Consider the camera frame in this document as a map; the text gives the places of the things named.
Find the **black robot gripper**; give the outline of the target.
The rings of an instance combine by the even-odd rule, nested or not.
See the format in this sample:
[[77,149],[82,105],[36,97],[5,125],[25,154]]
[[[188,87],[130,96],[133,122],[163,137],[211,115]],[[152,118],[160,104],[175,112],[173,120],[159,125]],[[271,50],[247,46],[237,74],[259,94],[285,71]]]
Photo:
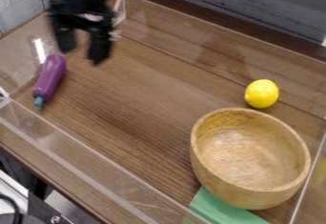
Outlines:
[[58,49],[70,52],[76,47],[74,29],[90,33],[88,58],[100,64],[112,48],[110,31],[114,11],[106,0],[48,0],[48,15]]

